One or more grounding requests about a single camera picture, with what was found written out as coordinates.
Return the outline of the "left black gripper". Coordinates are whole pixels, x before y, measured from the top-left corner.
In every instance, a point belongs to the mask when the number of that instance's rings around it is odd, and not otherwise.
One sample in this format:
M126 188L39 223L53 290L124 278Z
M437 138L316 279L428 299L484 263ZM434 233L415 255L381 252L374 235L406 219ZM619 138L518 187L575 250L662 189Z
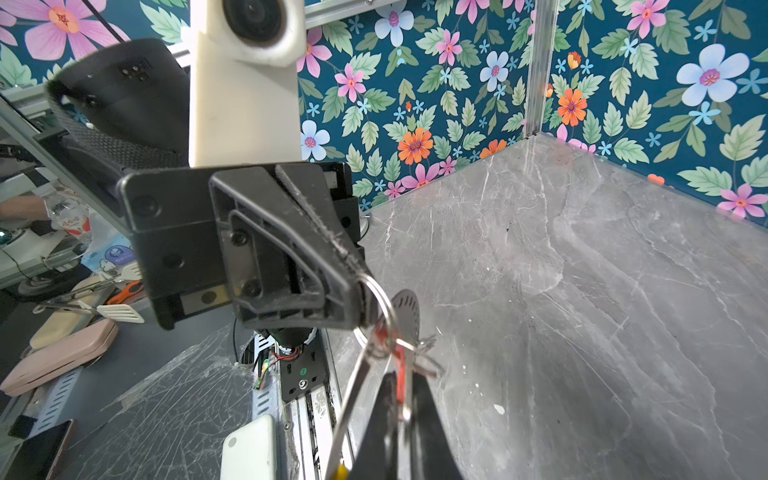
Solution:
M353 330L368 272L342 163L146 170L118 191L165 329L228 304L253 330Z

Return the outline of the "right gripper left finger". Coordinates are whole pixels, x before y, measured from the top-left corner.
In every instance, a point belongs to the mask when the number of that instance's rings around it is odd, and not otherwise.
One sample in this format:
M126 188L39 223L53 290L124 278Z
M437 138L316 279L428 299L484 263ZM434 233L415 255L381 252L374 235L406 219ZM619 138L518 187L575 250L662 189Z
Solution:
M348 480L394 480L398 475L397 380L387 373L380 384L373 410Z

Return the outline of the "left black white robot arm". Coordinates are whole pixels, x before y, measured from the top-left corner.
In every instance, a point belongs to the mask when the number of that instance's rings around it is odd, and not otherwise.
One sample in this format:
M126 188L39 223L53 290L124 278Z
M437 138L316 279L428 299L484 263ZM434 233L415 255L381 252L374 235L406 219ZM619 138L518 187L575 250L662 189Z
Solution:
M255 330L362 326L368 269L350 169L291 152L253 82L213 94L224 131L205 141L212 164L195 167L190 77L160 40L95 52L46 86L67 145L119 200L158 323L229 304Z

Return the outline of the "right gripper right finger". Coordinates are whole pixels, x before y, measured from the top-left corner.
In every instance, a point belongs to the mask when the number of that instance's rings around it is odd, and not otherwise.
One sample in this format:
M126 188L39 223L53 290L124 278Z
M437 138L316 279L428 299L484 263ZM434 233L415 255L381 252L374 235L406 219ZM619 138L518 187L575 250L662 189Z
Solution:
M462 480L427 379L413 374L410 474L416 480Z

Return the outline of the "grey yellow keyring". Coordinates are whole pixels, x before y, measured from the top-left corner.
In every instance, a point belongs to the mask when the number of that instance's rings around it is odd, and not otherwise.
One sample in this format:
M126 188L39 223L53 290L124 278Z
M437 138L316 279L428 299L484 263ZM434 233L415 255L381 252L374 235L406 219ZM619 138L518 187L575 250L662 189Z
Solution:
M406 341L406 348L413 357L411 374L412 392L414 373L419 373L426 379L429 377L436 377L442 373L442 368L439 364L426 354L426 351L430 348L430 344L428 342L419 341L420 309L415 293L405 289L398 292L393 298L388 298L382 287L372 277L362 276L360 282L373 295L374 302L370 307L370 311L378 317L376 322L372 324L372 329L369 334L364 334L361 329L355 330L355 334L363 339L363 349L353 370L352 377L342 402L341 412L336 415L333 443L330 446L330 453L328 454L327 466L324 473L326 479L347 479L353 468L357 454L351 465L344 464L342 461L342 445L346 439L348 424L359 395L363 390L365 379L375 361L384 360L386 358L392 358L394 360L394 357L390 353L391 347L389 345L381 347L374 336L375 328L382 321L384 321L387 326L398 328L401 331L402 338ZM410 474L411 419L407 424L404 424L399 420L397 478L400 473L400 459L405 458L406 465L409 468L407 477L412 479Z

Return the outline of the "red capped key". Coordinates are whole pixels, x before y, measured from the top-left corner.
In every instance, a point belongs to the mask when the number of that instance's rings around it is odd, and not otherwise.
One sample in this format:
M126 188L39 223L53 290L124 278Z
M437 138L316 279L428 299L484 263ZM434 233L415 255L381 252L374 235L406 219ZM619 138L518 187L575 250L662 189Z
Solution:
M396 400L398 405L399 420L407 424L411 419L412 402L412 366L413 357L406 348L406 341L402 338L401 331L395 327L389 327L382 321L374 330L375 338L381 347L389 345L390 353L394 357L396 377Z

